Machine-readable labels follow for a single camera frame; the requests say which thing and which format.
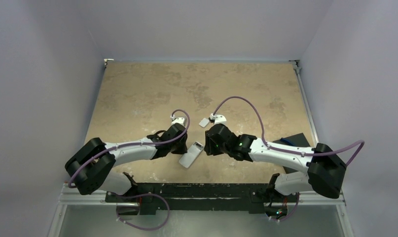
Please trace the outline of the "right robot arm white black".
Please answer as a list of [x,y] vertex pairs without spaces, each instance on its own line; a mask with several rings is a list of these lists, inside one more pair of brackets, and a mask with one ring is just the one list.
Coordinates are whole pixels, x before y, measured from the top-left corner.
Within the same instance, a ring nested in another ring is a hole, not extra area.
[[222,123],[205,132],[204,150],[209,156],[226,154],[238,161],[267,162],[295,170],[270,181],[266,193],[273,201],[306,191],[337,199],[347,169],[345,162],[325,144],[311,148],[264,143],[253,135],[237,136]]

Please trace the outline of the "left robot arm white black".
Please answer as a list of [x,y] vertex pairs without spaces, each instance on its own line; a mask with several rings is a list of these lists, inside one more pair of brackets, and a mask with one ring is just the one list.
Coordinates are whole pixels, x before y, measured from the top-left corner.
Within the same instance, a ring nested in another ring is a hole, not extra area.
[[116,173],[113,168],[168,154],[183,155],[187,152],[186,140],[187,127],[181,123],[128,143],[105,143],[98,137],[92,138],[65,164],[70,176],[68,187],[77,189],[81,195],[108,191],[130,202],[137,195],[138,184],[128,173]]

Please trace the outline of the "white battery cover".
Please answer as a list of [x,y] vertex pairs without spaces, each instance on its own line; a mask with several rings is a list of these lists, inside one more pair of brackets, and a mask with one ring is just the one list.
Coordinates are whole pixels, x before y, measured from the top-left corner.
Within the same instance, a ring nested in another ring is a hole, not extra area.
[[199,122],[199,126],[202,127],[202,128],[205,128],[206,126],[208,126],[209,123],[210,123],[210,120],[208,118],[203,118]]

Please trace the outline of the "white remote control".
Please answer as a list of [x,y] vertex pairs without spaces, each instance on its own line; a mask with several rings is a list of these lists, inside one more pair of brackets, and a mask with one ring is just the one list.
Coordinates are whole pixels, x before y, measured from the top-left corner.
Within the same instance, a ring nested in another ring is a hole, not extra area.
[[204,146],[199,142],[194,142],[185,154],[179,159],[179,164],[184,168],[190,168],[194,161],[204,150]]

